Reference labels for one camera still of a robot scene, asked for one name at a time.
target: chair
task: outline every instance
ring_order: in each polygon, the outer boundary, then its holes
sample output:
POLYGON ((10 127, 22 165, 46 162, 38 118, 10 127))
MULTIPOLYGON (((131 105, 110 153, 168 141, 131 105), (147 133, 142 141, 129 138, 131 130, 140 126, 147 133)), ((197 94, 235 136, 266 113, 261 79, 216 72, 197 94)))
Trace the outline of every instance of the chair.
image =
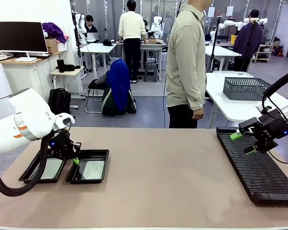
POLYGON ((90 91, 93 90, 93 95, 92 95, 92 99, 93 99, 93 102, 102 102, 102 100, 95 100, 94 99, 94 92, 95 90, 105 90, 106 89, 106 84, 103 83, 103 84, 96 84, 95 81, 97 79, 94 79, 88 86, 88 89, 87 89, 87 99, 86 99, 86 104, 85 104, 85 111, 88 113, 88 114, 100 114, 101 112, 95 112, 95 111, 88 111, 87 110, 87 104, 88 104, 88 99, 89 99, 89 95, 90 95, 90 91))
POLYGON ((146 66, 145 66, 145 74, 144 74, 144 81, 147 81, 147 75, 148 75, 148 70, 149 69, 153 69, 154 70, 154 82, 158 81, 158 75, 157 75, 157 63, 153 63, 153 62, 147 62, 146 66))

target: orange stripe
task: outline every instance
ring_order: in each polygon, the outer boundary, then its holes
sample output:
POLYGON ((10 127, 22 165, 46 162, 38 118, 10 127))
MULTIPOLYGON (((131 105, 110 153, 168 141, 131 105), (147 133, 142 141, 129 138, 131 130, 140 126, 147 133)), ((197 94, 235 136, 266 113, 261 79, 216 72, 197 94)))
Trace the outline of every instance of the orange stripe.
POLYGON ((19 130, 25 130, 25 129, 27 129, 28 127, 27 126, 24 126, 24 127, 18 127, 19 128, 19 130))
POLYGON ((14 136, 14 138, 22 138, 23 135, 22 134, 18 134, 17 136, 14 136))

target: white sweater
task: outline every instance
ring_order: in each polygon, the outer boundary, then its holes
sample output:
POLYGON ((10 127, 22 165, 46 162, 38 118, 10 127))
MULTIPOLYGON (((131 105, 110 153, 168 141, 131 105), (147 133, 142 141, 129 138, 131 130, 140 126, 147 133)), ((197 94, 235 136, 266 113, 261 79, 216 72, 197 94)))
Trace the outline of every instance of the white sweater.
POLYGON ((145 34, 145 25, 141 15, 134 11, 128 11, 121 15, 119 36, 123 37, 124 40, 128 38, 141 38, 141 35, 145 34))

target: black hat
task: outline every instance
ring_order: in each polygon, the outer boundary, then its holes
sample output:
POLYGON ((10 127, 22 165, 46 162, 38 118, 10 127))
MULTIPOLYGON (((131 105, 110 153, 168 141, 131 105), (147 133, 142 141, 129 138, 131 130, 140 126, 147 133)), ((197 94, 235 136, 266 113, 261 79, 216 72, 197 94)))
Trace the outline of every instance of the black hat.
POLYGON ((105 39, 103 44, 104 44, 104 46, 113 46, 113 44, 111 43, 111 41, 109 39, 105 39))
POLYGON ((249 17, 251 17, 251 18, 259 18, 259 11, 258 10, 252 10, 250 12, 249 17))

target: yellow bin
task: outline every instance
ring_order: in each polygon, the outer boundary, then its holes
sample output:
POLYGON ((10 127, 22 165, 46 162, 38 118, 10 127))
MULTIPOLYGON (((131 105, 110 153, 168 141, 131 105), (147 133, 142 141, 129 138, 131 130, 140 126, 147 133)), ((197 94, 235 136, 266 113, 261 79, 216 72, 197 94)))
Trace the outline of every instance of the yellow bin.
POLYGON ((232 36, 231 36, 231 42, 230 42, 230 43, 231 43, 232 45, 235 44, 236 37, 237 37, 237 36, 235 36, 235 35, 232 35, 232 36))

